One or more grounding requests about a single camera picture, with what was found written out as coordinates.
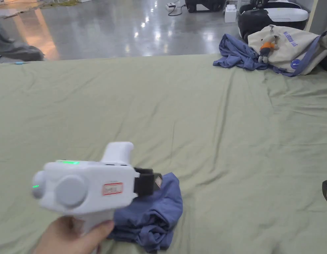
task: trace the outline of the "white box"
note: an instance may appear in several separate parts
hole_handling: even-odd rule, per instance
[[[234,4],[229,4],[226,6],[225,10],[225,23],[235,23],[236,22],[236,8]]]

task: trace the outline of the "green bedsheet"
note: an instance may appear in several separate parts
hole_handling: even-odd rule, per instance
[[[180,180],[166,253],[327,253],[327,73],[213,67],[219,57],[0,64],[0,254],[31,253],[59,216],[32,198],[35,172],[99,160],[111,141]]]

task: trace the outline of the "green indicator light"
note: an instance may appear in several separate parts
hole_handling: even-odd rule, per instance
[[[70,160],[62,160],[62,163],[66,163],[66,164],[79,164],[79,161],[70,161]]]

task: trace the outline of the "crumpled blue fabric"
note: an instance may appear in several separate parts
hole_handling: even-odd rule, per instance
[[[225,33],[220,41],[219,50],[223,56],[214,61],[214,66],[232,68],[234,66],[246,70],[266,70],[268,64],[259,63],[259,55],[245,42],[236,39],[230,34]]]
[[[115,211],[115,228],[108,238],[136,242],[147,252],[168,249],[173,229],[182,215],[179,180],[173,173],[163,175],[161,189],[138,197],[130,206]]]

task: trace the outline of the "orange toy shirt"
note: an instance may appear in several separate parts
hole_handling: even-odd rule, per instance
[[[265,42],[265,43],[261,46],[260,50],[262,50],[263,48],[274,48],[274,46],[275,46],[275,44],[274,44],[273,42]]]

